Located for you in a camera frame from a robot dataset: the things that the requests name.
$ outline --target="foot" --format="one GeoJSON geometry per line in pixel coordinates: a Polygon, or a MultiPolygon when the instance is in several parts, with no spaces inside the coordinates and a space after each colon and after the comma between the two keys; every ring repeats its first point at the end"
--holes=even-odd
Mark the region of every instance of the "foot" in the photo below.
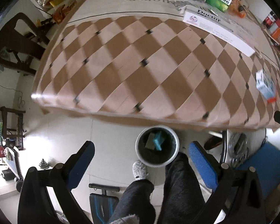
{"type": "Polygon", "coordinates": [[[133,174],[134,174],[135,180],[147,178],[148,172],[147,172],[146,166],[140,160],[134,162],[133,174]]]}

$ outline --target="caster wheel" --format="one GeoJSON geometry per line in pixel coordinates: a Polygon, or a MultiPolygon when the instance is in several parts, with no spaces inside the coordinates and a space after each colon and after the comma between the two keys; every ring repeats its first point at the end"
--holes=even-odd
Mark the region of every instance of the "caster wheel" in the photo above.
{"type": "Polygon", "coordinates": [[[23,186],[24,181],[23,180],[18,180],[15,184],[15,188],[17,189],[17,191],[20,193],[22,186],[23,186]]]}

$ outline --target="floor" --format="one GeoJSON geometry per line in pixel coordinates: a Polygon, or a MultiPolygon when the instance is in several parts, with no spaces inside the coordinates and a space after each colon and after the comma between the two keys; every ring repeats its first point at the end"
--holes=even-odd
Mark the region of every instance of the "floor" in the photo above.
{"type": "MultiPolygon", "coordinates": [[[[90,189],[89,183],[119,186],[121,190],[119,193],[108,192],[108,195],[120,198],[126,187],[134,181],[132,164],[137,160],[135,141],[144,127],[114,125],[90,117],[69,118],[53,113],[43,115],[39,106],[30,98],[32,85],[33,77],[21,76],[17,87],[23,92],[22,99],[25,101],[26,110],[24,115],[24,128],[27,131],[24,139],[26,150],[20,155],[23,175],[29,167],[37,167],[42,158],[51,166],[59,162],[64,163],[85,141],[91,140],[95,144],[95,156],[80,184],[72,190],[72,193],[81,208],[89,213],[89,194],[100,193],[99,190],[90,189]]],[[[268,136],[276,145],[280,145],[280,129],[275,133],[269,130],[268,136]]],[[[203,145],[209,137],[206,132],[188,130],[184,132],[181,144],[196,140],[203,145]]],[[[149,173],[150,180],[155,186],[151,203],[158,216],[163,199],[164,167],[150,168],[149,173]]],[[[204,183],[198,173],[197,177],[201,183],[203,196],[207,200],[210,190],[203,186],[204,183]]],[[[54,191],[52,188],[48,189],[55,209],[62,211],[54,191]]]]}

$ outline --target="white bucket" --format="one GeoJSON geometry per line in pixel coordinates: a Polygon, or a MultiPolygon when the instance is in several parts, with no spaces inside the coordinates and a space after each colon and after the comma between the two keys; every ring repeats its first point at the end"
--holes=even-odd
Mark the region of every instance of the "white bucket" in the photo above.
{"type": "Polygon", "coordinates": [[[177,156],[178,150],[179,150],[179,139],[173,129],[171,129],[167,126],[164,126],[164,125],[156,125],[156,126],[148,127],[140,133],[140,135],[138,136],[138,138],[136,140],[135,150],[136,150],[137,157],[145,165],[147,165],[149,167],[163,167],[163,166],[166,166],[167,164],[171,163],[177,156]],[[156,156],[155,156],[156,158],[157,158],[157,155],[165,154],[165,153],[163,153],[163,151],[158,152],[158,151],[151,151],[151,150],[144,149],[144,142],[142,141],[143,137],[146,137],[147,133],[152,132],[154,130],[158,130],[158,129],[166,132],[166,134],[168,134],[171,137],[171,143],[172,143],[171,149],[170,149],[170,152],[168,152],[168,156],[164,155],[164,158],[165,158],[164,162],[153,162],[154,159],[152,159],[152,161],[150,161],[150,160],[148,160],[148,158],[145,156],[145,153],[143,152],[143,150],[145,150],[146,152],[149,151],[150,158],[153,157],[154,154],[156,154],[156,156]]]}

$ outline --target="black pants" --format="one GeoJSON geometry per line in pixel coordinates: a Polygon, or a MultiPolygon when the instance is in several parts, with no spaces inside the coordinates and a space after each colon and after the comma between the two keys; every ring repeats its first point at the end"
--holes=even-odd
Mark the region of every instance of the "black pants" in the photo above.
{"type": "MultiPolygon", "coordinates": [[[[205,201],[196,178],[189,164],[187,155],[178,153],[175,160],[166,166],[164,198],[158,224],[190,224],[205,201]]],[[[109,223],[135,214],[140,224],[153,224],[155,209],[150,203],[153,184],[146,180],[137,180],[123,193],[109,223]]]]}

